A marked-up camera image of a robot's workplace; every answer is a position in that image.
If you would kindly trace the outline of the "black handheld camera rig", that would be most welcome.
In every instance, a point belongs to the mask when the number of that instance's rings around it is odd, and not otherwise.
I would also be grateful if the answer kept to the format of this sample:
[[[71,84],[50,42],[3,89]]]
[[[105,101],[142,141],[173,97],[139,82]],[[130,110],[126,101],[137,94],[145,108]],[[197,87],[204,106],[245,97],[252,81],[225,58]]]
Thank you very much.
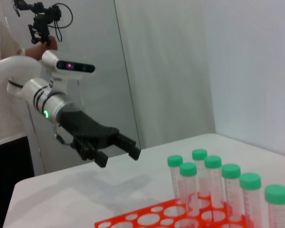
[[[45,8],[42,2],[36,2],[33,4],[28,4],[25,0],[12,0],[12,2],[13,8],[18,17],[20,17],[20,11],[29,10],[34,13],[33,24],[28,25],[32,44],[41,42],[45,43],[47,46],[51,45],[52,41],[49,38],[50,28],[55,30],[58,41],[62,42],[62,34],[60,30],[69,27],[73,23],[73,12],[64,3],[55,3],[49,8]],[[71,16],[71,21],[62,27],[58,25],[58,22],[62,18],[62,12],[59,7],[60,5],[66,7]]]

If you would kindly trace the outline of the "bystander bare hand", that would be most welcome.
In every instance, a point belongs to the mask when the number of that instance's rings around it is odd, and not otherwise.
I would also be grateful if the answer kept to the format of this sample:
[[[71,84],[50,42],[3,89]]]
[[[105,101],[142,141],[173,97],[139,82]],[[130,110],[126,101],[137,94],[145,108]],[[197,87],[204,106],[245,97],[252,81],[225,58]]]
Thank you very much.
[[[36,46],[36,60],[40,60],[42,58],[42,55],[47,50],[58,50],[57,41],[54,36],[49,37],[50,44],[47,42],[41,43],[40,45]]]

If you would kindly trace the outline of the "person in beige shirt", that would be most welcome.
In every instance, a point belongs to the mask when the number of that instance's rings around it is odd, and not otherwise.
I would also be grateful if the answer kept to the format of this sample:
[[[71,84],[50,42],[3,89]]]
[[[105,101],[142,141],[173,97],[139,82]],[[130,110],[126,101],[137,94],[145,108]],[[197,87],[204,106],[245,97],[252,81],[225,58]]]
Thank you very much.
[[[0,21],[0,60],[21,55],[22,48]],[[0,228],[3,227],[15,185],[34,177],[29,141],[22,122],[7,93],[0,84]]]

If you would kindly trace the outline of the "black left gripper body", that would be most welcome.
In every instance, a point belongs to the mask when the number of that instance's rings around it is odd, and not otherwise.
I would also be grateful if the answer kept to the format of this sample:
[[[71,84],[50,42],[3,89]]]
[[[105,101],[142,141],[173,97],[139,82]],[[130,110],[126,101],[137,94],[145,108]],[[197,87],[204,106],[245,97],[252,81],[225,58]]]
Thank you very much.
[[[81,110],[63,108],[60,126],[73,136],[72,145],[76,142],[90,143],[96,149],[104,149],[112,145],[112,139],[119,134],[114,127],[99,124]]]

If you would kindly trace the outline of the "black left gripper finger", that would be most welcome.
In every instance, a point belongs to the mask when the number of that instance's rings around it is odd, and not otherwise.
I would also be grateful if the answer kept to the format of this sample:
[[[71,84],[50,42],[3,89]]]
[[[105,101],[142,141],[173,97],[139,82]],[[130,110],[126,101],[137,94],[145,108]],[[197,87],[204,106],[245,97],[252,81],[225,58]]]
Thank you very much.
[[[100,168],[104,168],[108,161],[108,156],[97,150],[93,144],[87,139],[74,138],[72,148],[77,151],[82,160],[92,160]]]
[[[139,159],[141,149],[136,146],[136,141],[118,133],[114,138],[114,145],[128,153],[135,161]]]

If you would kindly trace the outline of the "orange plastic test tube rack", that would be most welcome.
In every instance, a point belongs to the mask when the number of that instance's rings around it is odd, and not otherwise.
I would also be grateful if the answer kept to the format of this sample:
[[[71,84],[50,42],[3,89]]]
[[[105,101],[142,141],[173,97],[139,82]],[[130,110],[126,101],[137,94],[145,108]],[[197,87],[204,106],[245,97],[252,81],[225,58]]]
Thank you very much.
[[[206,206],[199,209],[197,216],[188,215],[185,204],[179,199],[171,199],[145,208],[127,212],[98,221],[95,228],[255,228],[240,214],[239,221],[228,216],[229,205],[224,193],[224,206],[212,206],[211,196],[199,196],[199,203]]]

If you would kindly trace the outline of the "bystander bare forearm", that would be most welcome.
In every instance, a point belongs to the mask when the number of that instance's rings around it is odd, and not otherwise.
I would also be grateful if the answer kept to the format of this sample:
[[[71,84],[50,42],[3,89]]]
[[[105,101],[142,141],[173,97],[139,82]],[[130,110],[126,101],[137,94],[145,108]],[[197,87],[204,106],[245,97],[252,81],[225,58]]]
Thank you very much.
[[[22,51],[21,52],[22,56],[31,57],[36,60],[39,59],[39,52],[38,52],[39,48],[38,47],[23,48],[21,51]]]

